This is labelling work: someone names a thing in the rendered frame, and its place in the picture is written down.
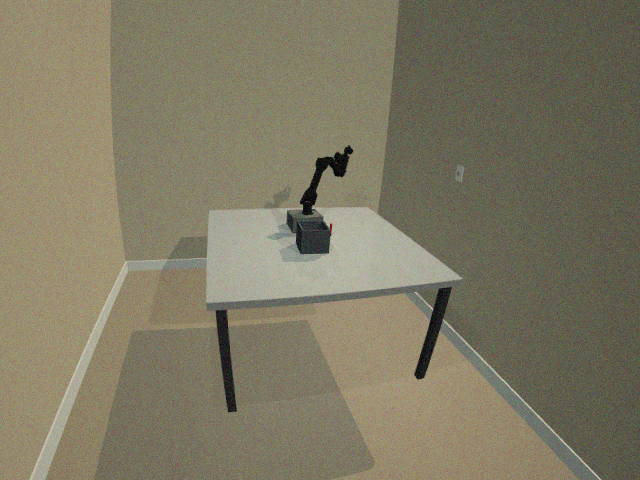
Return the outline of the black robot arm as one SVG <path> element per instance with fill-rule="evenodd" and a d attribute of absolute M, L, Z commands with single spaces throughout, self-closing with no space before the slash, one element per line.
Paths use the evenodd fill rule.
<path fill-rule="evenodd" d="M 343 159 L 343 155 L 344 154 L 340 154 L 339 152 L 337 152 L 333 157 L 324 157 L 324 158 L 318 158 L 316 160 L 316 171 L 314 173 L 313 179 L 311 181 L 310 187 L 308 189 L 305 190 L 301 200 L 300 200 L 300 204 L 303 204 L 303 212 L 301 212 L 304 215 L 311 215 L 312 213 L 312 205 L 315 205 L 315 201 L 317 198 L 317 192 L 316 189 L 318 187 L 318 184 L 320 182 L 322 173 L 325 169 L 327 169 L 328 165 L 330 165 L 332 167 L 332 169 L 334 170 L 334 175 L 338 176 L 338 177 L 343 177 L 345 176 L 345 172 L 347 172 L 346 170 L 346 166 L 347 163 L 344 161 Z M 335 160 L 334 160 L 335 159 Z M 337 162 L 337 163 L 336 163 Z M 308 201 L 308 202 L 306 202 Z"/>

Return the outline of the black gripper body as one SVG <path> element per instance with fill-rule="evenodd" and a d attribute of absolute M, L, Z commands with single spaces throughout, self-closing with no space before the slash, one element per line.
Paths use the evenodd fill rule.
<path fill-rule="evenodd" d="M 352 153 L 353 153 L 353 149 L 345 147 L 343 159 L 346 163 L 348 163 L 348 159 L 349 159 L 349 156 L 347 154 L 352 154 Z"/>

